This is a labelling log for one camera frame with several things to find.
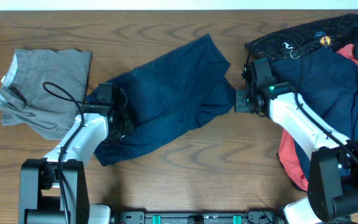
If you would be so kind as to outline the navy blue shorts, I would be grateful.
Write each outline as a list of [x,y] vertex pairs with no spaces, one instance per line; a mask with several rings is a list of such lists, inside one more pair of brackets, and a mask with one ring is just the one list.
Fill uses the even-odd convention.
[[136,131],[118,144],[101,143],[94,152],[100,164],[146,155],[229,112],[235,103],[235,89],[225,77],[230,65],[204,35],[112,78],[126,94]]

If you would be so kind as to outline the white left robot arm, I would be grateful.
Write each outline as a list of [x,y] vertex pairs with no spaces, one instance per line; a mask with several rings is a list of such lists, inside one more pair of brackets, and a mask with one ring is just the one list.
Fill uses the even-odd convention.
[[83,105],[59,144],[21,167],[19,223],[114,223],[109,205],[90,203],[85,177],[100,145],[115,145],[135,131],[125,92],[101,87],[93,104]]

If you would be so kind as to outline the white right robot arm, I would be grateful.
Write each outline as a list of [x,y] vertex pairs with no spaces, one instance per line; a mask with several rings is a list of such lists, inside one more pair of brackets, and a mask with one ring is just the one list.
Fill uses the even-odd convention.
[[349,223],[358,213],[358,140],[320,118],[288,82],[242,73],[236,112],[267,117],[285,129],[310,160],[307,196],[289,203],[275,223]]

